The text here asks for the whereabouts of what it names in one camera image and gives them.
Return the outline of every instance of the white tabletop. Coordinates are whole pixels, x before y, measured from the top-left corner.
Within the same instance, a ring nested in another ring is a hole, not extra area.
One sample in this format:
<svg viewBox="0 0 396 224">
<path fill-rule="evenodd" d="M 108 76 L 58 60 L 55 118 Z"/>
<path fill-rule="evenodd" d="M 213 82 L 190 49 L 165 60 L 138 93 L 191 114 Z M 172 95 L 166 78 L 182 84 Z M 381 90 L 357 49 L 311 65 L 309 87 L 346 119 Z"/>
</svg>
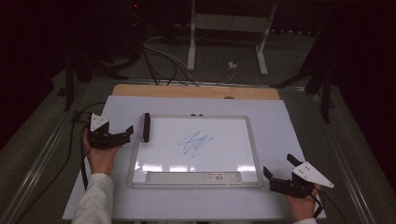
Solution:
<svg viewBox="0 0 396 224">
<path fill-rule="evenodd" d="M 304 161 L 288 111 L 280 100 L 224 100 L 165 97 L 109 96 L 102 116 L 110 119 L 110 132 L 122 133 L 138 125 L 142 113 L 161 115 L 204 114 L 247 116 L 260 167 L 275 177 L 291 178 L 292 154 Z M 113 218 L 125 220 L 264 220 L 287 218 L 289 207 L 283 195 L 260 188 L 246 189 L 130 189 L 126 185 L 132 142 L 122 147 L 111 174 L 114 182 Z M 64 211 L 73 218 L 84 194 L 80 175 Z"/>
</svg>

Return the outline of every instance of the dark background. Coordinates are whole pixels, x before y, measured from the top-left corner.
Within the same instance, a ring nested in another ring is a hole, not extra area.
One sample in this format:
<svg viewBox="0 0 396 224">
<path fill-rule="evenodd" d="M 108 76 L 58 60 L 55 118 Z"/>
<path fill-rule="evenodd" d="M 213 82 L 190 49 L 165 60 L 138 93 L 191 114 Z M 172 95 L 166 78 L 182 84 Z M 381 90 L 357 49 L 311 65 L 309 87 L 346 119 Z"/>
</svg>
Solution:
<svg viewBox="0 0 396 224">
<path fill-rule="evenodd" d="M 51 78 L 64 69 L 64 46 L 74 43 L 97 59 L 111 61 L 122 54 L 117 40 L 125 36 L 123 11 L 136 15 L 158 34 L 174 36 L 174 25 L 190 22 L 190 2 L 173 1 L 18 1 L 2 2 L 0 11 L 1 142 L 8 139 L 52 91 Z M 254 1 L 231 1 L 222 13 L 249 13 Z M 321 60 L 331 60 L 337 85 L 360 125 L 378 163 L 395 189 L 396 133 L 393 78 L 396 44 L 396 6 L 393 1 L 278 1 L 272 29 L 318 35 L 303 71 Z M 203 12 L 219 8 L 220 1 L 197 1 Z M 254 7 L 255 15 L 261 7 Z"/>
</svg>

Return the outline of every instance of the white sleeve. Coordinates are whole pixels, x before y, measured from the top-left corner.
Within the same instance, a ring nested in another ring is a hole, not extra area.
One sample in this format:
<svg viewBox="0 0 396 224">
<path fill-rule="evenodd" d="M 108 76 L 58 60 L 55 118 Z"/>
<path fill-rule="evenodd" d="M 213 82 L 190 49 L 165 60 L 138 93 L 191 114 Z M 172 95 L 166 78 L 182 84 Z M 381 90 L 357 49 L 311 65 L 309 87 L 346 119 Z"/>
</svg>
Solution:
<svg viewBox="0 0 396 224">
<path fill-rule="evenodd" d="M 113 181 L 105 174 L 93 174 L 78 203 L 72 223 L 111 223 Z"/>
<path fill-rule="evenodd" d="M 314 218 L 308 218 L 301 221 L 296 221 L 293 224 L 317 224 L 317 220 Z"/>
</svg>

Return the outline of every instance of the hand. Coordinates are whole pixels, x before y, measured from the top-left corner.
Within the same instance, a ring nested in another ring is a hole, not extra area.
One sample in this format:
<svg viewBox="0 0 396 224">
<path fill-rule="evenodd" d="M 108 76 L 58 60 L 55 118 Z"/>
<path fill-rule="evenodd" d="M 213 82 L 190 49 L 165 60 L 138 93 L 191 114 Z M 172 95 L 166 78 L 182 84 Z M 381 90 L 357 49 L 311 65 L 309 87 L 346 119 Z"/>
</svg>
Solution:
<svg viewBox="0 0 396 224">
<path fill-rule="evenodd" d="M 88 129 L 84 131 L 83 145 L 87 152 L 89 152 L 87 157 L 90 162 L 92 174 L 110 175 L 113 169 L 114 159 L 120 147 L 108 149 L 92 148 L 88 140 Z"/>
<path fill-rule="evenodd" d="M 315 188 L 320 189 L 320 185 L 316 184 Z M 318 195 L 318 191 L 316 189 L 312 190 L 312 195 L 314 197 L 317 197 Z M 303 199 L 293 198 L 289 195 L 285 196 L 291 210 L 291 215 L 296 221 L 314 217 L 316 202 L 311 196 L 306 196 Z"/>
</svg>

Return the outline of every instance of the floor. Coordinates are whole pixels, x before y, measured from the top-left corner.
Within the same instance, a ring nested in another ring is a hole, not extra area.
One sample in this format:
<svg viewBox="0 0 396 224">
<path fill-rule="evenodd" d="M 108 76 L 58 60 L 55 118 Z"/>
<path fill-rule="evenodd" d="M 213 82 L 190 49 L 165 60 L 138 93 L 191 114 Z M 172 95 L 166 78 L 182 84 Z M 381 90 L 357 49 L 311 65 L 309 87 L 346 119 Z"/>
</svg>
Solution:
<svg viewBox="0 0 396 224">
<path fill-rule="evenodd" d="M 219 85 L 219 86 L 255 86 L 265 88 L 276 84 L 298 73 L 304 58 L 315 42 L 310 35 L 270 34 L 264 49 L 267 62 L 268 76 L 259 74 L 255 59 L 255 36 L 249 40 L 243 35 L 229 37 L 219 34 L 207 34 L 198 39 L 196 50 L 195 70 L 184 75 L 177 72 L 171 84 Z M 151 36 L 145 41 L 146 52 L 155 49 L 166 53 L 175 61 L 186 63 L 189 39 L 179 36 L 166 39 L 161 36 Z M 175 72 L 174 65 L 164 57 L 148 53 L 148 60 L 161 81 L 165 85 Z M 76 150 L 69 154 L 71 148 L 78 148 L 78 131 L 82 124 L 73 127 L 70 120 L 74 111 L 98 101 L 103 101 L 111 94 L 112 88 L 118 83 L 150 83 L 155 84 L 147 64 L 147 59 L 141 60 L 133 66 L 120 72 L 129 80 L 119 81 L 107 77 L 100 72 L 92 71 L 94 78 L 91 83 L 80 83 L 75 78 L 76 102 L 69 112 L 64 112 L 65 99 L 57 96 L 57 91 L 64 87 L 64 72 L 54 77 L 54 91 L 43 101 L 35 113 L 23 124 L 20 130 L 0 151 L 0 215 L 5 218 L 9 214 L 19 217 L 21 210 L 32 204 L 34 198 L 48 185 L 61 169 L 69 156 L 58 179 L 40 196 L 30 210 L 24 215 L 21 223 L 68 223 L 62 220 L 64 208 L 74 186 L 78 174 L 79 155 Z M 229 62 L 236 63 L 236 68 L 229 68 Z M 347 223 L 395 223 L 396 197 L 381 173 L 373 155 L 361 134 L 359 127 L 348 112 L 339 90 L 332 87 L 332 103 L 330 116 L 332 123 L 323 124 L 318 119 L 316 107 L 317 98 L 303 93 L 307 79 L 294 83 L 285 90 L 279 90 L 282 99 L 290 111 L 290 119 L 297 132 L 297 136 L 304 150 L 305 157 L 316 161 L 318 153 L 321 158 L 332 158 L 322 162 L 322 169 L 331 174 L 334 182 L 340 188 L 330 191 L 330 196 L 340 206 L 346 216 Z M 101 113 L 103 106 L 97 105 L 92 112 Z M 331 152 L 326 148 L 335 148 Z M 35 158 L 42 155 L 43 149 L 53 148 L 50 153 L 43 155 L 48 158 L 39 167 L 43 172 L 31 177 L 29 181 L 35 188 L 25 191 L 21 195 L 22 180 L 29 175 L 31 167 L 35 165 Z M 332 161 L 348 161 L 334 164 Z M 22 200 L 15 205 L 15 198 Z M 7 210 L 14 204 L 17 210 Z M 342 223 L 336 209 L 329 205 L 326 210 L 328 218 L 318 223 Z M 290 223 L 289 220 L 274 220 L 268 223 Z"/>
</svg>

